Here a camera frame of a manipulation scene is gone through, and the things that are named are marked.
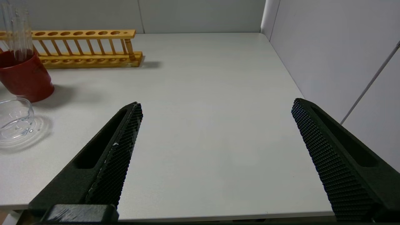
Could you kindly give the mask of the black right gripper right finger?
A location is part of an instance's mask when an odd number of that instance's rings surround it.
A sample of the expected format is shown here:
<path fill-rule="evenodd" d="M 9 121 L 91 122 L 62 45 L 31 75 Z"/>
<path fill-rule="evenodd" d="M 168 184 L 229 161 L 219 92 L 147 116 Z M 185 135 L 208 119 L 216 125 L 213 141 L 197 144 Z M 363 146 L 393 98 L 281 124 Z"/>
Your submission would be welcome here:
<path fill-rule="evenodd" d="M 398 223 L 399 172 L 316 104 L 296 98 L 291 114 L 336 221 Z"/>

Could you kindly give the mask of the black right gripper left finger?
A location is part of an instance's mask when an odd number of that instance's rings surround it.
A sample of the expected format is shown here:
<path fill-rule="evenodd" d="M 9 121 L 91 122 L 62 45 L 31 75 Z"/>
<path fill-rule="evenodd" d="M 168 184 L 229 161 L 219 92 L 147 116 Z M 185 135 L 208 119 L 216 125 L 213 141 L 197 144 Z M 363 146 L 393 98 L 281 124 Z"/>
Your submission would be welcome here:
<path fill-rule="evenodd" d="M 140 103 L 121 108 L 33 198 L 28 211 L 41 223 L 116 223 L 142 119 Z"/>

